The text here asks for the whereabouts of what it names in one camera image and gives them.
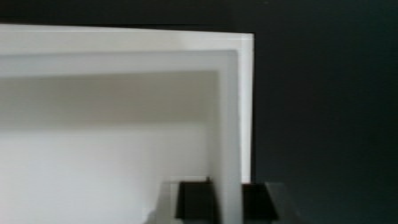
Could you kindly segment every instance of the dark background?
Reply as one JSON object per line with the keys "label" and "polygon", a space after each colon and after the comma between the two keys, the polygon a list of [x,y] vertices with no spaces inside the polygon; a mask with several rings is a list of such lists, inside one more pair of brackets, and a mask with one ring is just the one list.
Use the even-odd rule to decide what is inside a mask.
{"label": "dark background", "polygon": [[0,21],[254,33],[254,181],[312,224],[398,223],[396,0],[7,0]]}

